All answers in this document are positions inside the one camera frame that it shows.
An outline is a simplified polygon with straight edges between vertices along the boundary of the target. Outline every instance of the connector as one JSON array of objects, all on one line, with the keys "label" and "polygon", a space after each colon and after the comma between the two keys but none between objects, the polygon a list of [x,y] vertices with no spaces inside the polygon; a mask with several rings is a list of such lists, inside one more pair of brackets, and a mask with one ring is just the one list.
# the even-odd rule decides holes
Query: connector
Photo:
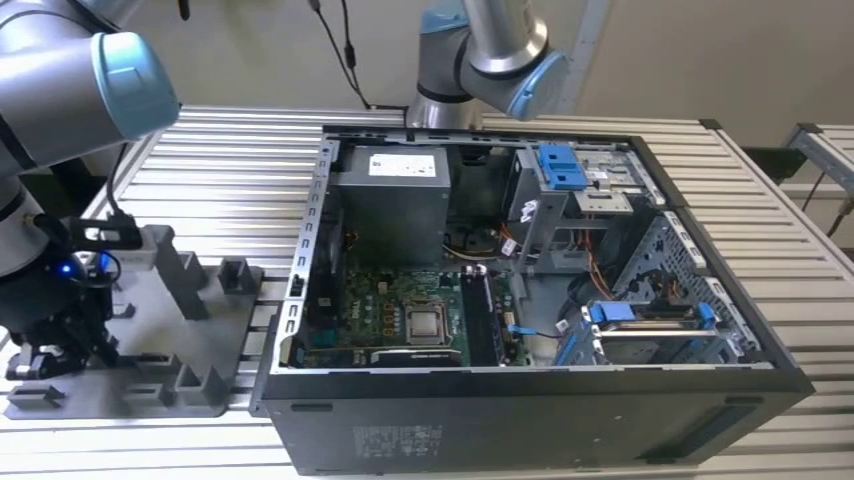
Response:
[{"label": "connector", "polygon": [[345,61],[347,62],[347,68],[357,68],[357,49],[353,48],[353,43],[350,42],[345,45]]},{"label": "connector", "polygon": [[849,195],[840,205],[840,216],[848,216],[854,211],[854,195]]},{"label": "connector", "polygon": [[73,217],[65,223],[75,251],[138,250],[143,247],[137,220],[125,212],[111,215],[107,220]]}]

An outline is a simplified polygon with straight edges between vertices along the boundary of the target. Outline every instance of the aluminum extrusion table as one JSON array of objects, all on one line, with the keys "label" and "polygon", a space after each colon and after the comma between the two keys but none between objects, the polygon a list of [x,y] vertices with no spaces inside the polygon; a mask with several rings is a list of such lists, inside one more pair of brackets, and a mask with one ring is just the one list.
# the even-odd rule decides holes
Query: aluminum extrusion table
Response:
[{"label": "aluminum extrusion table", "polygon": [[800,149],[854,195],[854,126],[801,123],[786,146]]},{"label": "aluminum extrusion table", "polygon": [[[122,206],[142,223],[173,225],[178,249],[195,250],[205,263],[247,256],[267,269],[263,298],[281,300],[322,125],[401,122],[397,112],[186,107],[175,126],[129,154],[118,182]],[[726,133],[698,121],[584,117],[520,123],[488,116],[485,128],[644,136],[818,393],[697,469],[438,477],[786,480],[812,472],[812,478],[854,478],[854,266]],[[90,214],[103,215],[105,208],[102,192]],[[226,415],[135,421],[0,417],[0,473],[54,472],[51,478],[63,480],[113,480],[117,470],[123,477],[159,479],[295,477],[273,424],[247,412],[275,314],[275,307],[265,308],[253,320]],[[0,361],[14,351],[7,340]],[[14,386],[0,381],[0,408]]]}]

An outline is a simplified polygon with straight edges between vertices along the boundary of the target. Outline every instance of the metal frame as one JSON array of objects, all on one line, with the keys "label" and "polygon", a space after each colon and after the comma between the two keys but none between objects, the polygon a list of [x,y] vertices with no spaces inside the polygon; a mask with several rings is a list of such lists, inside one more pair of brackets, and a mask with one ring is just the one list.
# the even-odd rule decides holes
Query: metal frame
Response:
[{"label": "metal frame", "polygon": [[854,195],[854,127],[800,124],[786,142]]},{"label": "metal frame", "polygon": [[[75,480],[115,476],[115,469],[177,479],[197,474],[299,478],[271,421],[247,412],[247,392],[266,330],[286,295],[283,276],[293,260],[322,125],[395,126],[401,121],[398,112],[187,106],[178,124],[151,145],[151,155],[131,153],[121,169],[121,177],[127,178],[118,191],[123,208],[143,224],[173,224],[178,248],[197,250],[203,263],[215,265],[222,256],[243,254],[267,268],[262,286],[267,306],[257,309],[253,319],[230,411],[221,418],[197,420],[14,422],[0,417],[0,452],[7,454],[0,471],[51,471],[55,478]],[[830,254],[824,235],[797,214],[741,149],[696,120],[550,116],[524,124],[486,115],[485,121],[490,130],[644,137],[818,395],[700,467],[584,472],[572,468],[481,476],[749,480],[773,475],[790,480],[813,473],[829,480],[852,478],[852,268]],[[103,214],[101,201],[90,211]],[[0,359],[14,352],[10,345],[3,345]],[[14,386],[0,381],[0,392]]]},{"label": "metal frame", "polygon": [[[262,390],[261,404],[274,412],[274,425],[283,442],[293,444],[291,455],[302,474],[437,472],[447,470],[449,465],[494,470],[697,464],[814,392],[744,286],[726,268],[702,226],[690,215],[685,198],[642,138],[577,132],[468,132],[338,126],[325,127],[325,133],[306,206],[301,250],[279,319],[279,326],[285,325],[285,328],[277,331],[275,344],[269,345],[274,349],[273,355],[265,354],[265,361],[271,363],[261,366],[262,371],[270,369],[270,373],[259,376],[255,387]],[[303,247],[313,246],[318,233],[311,212],[326,191],[317,189],[326,183],[330,163],[337,158],[333,155],[343,148],[339,143],[375,145],[378,141],[394,145],[413,142],[418,145],[488,144],[516,148],[540,142],[570,145],[585,141],[629,143],[658,186],[653,191],[664,195],[673,218],[678,218],[684,233],[696,245],[694,250],[708,259],[714,277],[710,288],[717,284],[721,290],[720,294],[713,290],[710,298],[718,299],[718,308],[721,305],[733,308],[737,322],[740,316],[746,320],[750,328],[741,333],[746,337],[742,345],[756,345],[760,339],[760,349],[749,353],[756,364],[750,367],[696,364],[338,371],[285,367],[293,354],[287,347],[299,331],[306,287],[311,282],[314,248],[303,250]],[[311,241],[303,243],[305,236]],[[525,391],[520,390],[520,385],[525,385]],[[556,411],[565,403],[572,404],[572,408],[565,406],[558,410],[561,413],[549,419],[549,427],[541,425],[542,412]],[[509,409],[513,409],[514,420],[500,422],[510,415]],[[604,421],[616,411],[636,431],[648,431],[645,437],[632,439],[626,430]],[[488,416],[472,423],[474,412],[492,412],[494,421]],[[680,418],[681,423],[657,431],[656,425],[666,425],[670,418]],[[438,429],[441,443],[437,440],[423,448],[426,452],[442,448],[439,458],[433,458],[433,454],[419,458],[399,453],[407,425]],[[568,435],[565,429],[570,426],[574,433]],[[359,429],[370,432],[382,428],[397,432],[390,435],[401,439],[401,444],[393,442],[393,447],[377,450],[379,447],[373,448],[374,444],[385,434],[373,436]],[[354,435],[365,437],[362,443],[357,441],[355,450]],[[492,454],[474,453],[484,449],[492,438],[514,435],[528,437],[525,445],[516,447],[517,455],[497,458]],[[592,435],[596,443],[605,440],[609,446],[592,450],[586,445]],[[363,457],[358,453],[361,450],[374,453]]]}]

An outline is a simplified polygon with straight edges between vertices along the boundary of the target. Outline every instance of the wire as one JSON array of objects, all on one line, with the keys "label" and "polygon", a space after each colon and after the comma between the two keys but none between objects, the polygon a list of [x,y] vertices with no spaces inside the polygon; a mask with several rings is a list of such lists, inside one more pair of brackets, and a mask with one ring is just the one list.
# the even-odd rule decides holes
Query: wire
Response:
[{"label": "wire", "polygon": [[474,256],[474,255],[468,255],[462,252],[458,252],[457,250],[454,250],[451,247],[449,247],[446,244],[442,244],[442,248],[445,248],[445,250],[454,255],[457,258],[462,258],[464,260],[469,260],[472,262],[482,262],[485,260],[496,260],[498,257],[480,257],[480,256]]},{"label": "wire", "polygon": [[840,214],[837,215],[837,218],[833,221],[833,225],[830,225],[830,230],[828,230],[828,237],[832,237],[834,233],[837,233],[837,229],[840,228],[840,224],[842,223],[842,219],[845,218],[845,215]]},{"label": "wire", "polygon": [[178,12],[182,15],[182,20],[190,20],[190,0],[178,0]]},{"label": "wire", "polygon": [[813,185],[813,190],[810,190],[810,194],[806,196],[806,200],[804,201],[804,206],[801,207],[801,211],[806,212],[806,207],[810,205],[810,200],[813,200],[813,195],[816,195],[816,190],[818,189],[818,185],[822,183],[825,179],[825,172],[816,179],[816,184]]},{"label": "wire", "polygon": [[117,163],[113,164],[113,170],[110,170],[110,176],[107,177],[107,203],[110,203],[110,208],[113,208],[114,215],[125,215],[125,210],[119,208],[119,202],[117,202],[117,175],[119,172],[119,164],[122,160],[125,160],[125,154],[129,151],[130,143],[122,145],[122,150],[119,151],[119,158],[117,159]]},{"label": "wire", "polygon": [[86,288],[98,288],[98,289],[101,289],[101,288],[113,288],[113,286],[119,282],[119,279],[122,278],[122,273],[123,273],[122,262],[119,261],[117,256],[113,253],[110,253],[109,251],[106,251],[106,250],[99,250],[99,251],[97,251],[94,253],[97,254],[95,261],[98,262],[98,268],[99,269],[103,269],[102,256],[107,257],[113,261],[113,263],[117,265],[117,273],[115,273],[115,275],[113,275],[110,280],[107,282],[103,282],[103,283],[102,282],[93,282],[93,281],[90,281],[89,278],[86,280],[81,280],[81,279],[74,278],[74,277],[71,277],[71,281],[74,283],[77,283],[78,285],[81,285],[82,287],[86,287]]},{"label": "wire", "polygon": [[[517,240],[513,238],[513,235],[510,234],[510,230],[508,229],[508,225],[504,223],[502,223],[501,233],[508,238],[508,240],[512,240],[517,245],[520,245],[520,247],[522,247],[522,244],[517,242]],[[540,253],[529,253],[529,258],[540,258]]]},{"label": "wire", "polygon": [[600,271],[600,266],[597,265],[597,259],[593,254],[593,242],[590,241],[590,230],[585,231],[585,240],[586,240],[586,247],[588,247],[590,278],[593,279],[593,284],[596,285],[597,290],[600,290],[600,293],[602,294],[602,296],[606,299],[612,300],[613,296],[610,294],[610,288],[608,287],[608,282],[602,277],[602,272]]},{"label": "wire", "polygon": [[676,280],[670,284],[670,296],[676,299],[682,297],[682,295],[680,295],[680,282],[677,282]]},{"label": "wire", "polygon": [[512,333],[518,333],[520,335],[537,335],[540,337],[553,338],[556,340],[561,340],[561,338],[564,338],[561,335],[550,335],[548,333],[538,332],[533,328],[521,327],[520,325],[510,325],[508,327],[508,330]]},{"label": "wire", "polygon": [[353,83],[362,94],[362,85],[359,85],[359,76],[357,75],[357,48],[350,40],[350,9],[347,8],[347,0],[342,0],[342,11],[345,12],[345,60],[353,77]]},{"label": "wire", "polygon": [[357,86],[354,80],[350,78],[350,73],[347,72],[347,66],[345,65],[345,59],[342,58],[342,52],[338,49],[338,42],[335,41],[335,36],[333,35],[333,29],[330,28],[330,24],[326,21],[326,17],[323,16],[323,12],[321,12],[321,7],[314,9],[314,12],[318,14],[318,18],[321,19],[321,23],[323,24],[323,29],[326,30],[326,36],[330,39],[330,43],[333,44],[333,50],[335,51],[335,57],[338,58],[338,64],[342,67],[342,73],[345,74],[345,78],[347,79],[347,84],[350,88],[359,96],[359,100],[362,101],[362,106],[366,110],[371,109],[371,104],[365,99],[365,95],[362,95],[362,89]]}]

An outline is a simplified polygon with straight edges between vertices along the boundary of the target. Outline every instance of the blue latch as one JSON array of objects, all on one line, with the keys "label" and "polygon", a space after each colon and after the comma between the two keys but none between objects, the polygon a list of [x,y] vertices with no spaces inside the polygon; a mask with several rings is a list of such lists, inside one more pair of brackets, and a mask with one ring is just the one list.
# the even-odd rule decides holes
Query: blue latch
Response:
[{"label": "blue latch", "polygon": [[593,323],[605,322],[605,312],[602,311],[602,306],[597,303],[590,307],[590,319]]},{"label": "blue latch", "polygon": [[716,311],[708,303],[701,303],[697,306],[700,311],[700,318],[702,320],[701,326],[704,329],[713,328],[716,326]]},{"label": "blue latch", "polygon": [[632,305],[622,302],[601,302],[602,314],[608,322],[630,322],[636,320],[636,312]]},{"label": "blue latch", "polygon": [[542,143],[538,161],[553,190],[584,191],[588,188],[588,176],[569,145]]},{"label": "blue latch", "polygon": [[520,325],[508,325],[508,331],[518,333],[520,335],[537,335],[537,330],[533,328],[521,327]]}]

